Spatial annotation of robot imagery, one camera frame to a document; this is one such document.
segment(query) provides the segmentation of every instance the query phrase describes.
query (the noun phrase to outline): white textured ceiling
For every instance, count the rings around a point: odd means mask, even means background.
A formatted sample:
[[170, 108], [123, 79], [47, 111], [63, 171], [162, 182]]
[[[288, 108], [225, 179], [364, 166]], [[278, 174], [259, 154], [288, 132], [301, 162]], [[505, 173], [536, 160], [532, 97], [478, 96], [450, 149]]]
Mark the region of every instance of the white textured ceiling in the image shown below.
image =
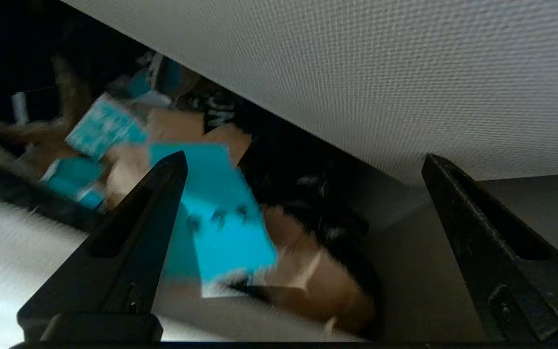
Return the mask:
[[64, 0], [409, 184], [558, 174], [558, 0]]

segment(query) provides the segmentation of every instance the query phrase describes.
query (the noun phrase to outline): cluttered pile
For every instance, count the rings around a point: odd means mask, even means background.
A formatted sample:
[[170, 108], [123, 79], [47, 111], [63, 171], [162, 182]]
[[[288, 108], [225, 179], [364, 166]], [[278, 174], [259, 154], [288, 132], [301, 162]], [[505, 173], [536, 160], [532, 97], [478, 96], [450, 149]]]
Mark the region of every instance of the cluttered pile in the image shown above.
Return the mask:
[[54, 62], [62, 116], [0, 123], [0, 136], [29, 145], [18, 161], [34, 179], [108, 211], [160, 159], [184, 151], [188, 178], [164, 279], [201, 285], [208, 297], [226, 286], [365, 334], [379, 305], [378, 281], [358, 252], [368, 224], [337, 194], [341, 164], [308, 152], [319, 141], [292, 134], [291, 145], [277, 146], [282, 127], [265, 133], [248, 102], [159, 53], [95, 100], [63, 59]]

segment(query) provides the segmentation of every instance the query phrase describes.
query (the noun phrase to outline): ceiling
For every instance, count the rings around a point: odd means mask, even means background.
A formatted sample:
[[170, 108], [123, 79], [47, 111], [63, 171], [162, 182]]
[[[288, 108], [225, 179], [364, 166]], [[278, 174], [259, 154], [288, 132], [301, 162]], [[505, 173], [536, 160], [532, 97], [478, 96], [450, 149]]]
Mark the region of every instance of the ceiling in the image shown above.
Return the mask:
[[64, 2], [407, 184], [558, 174], [558, 1]]

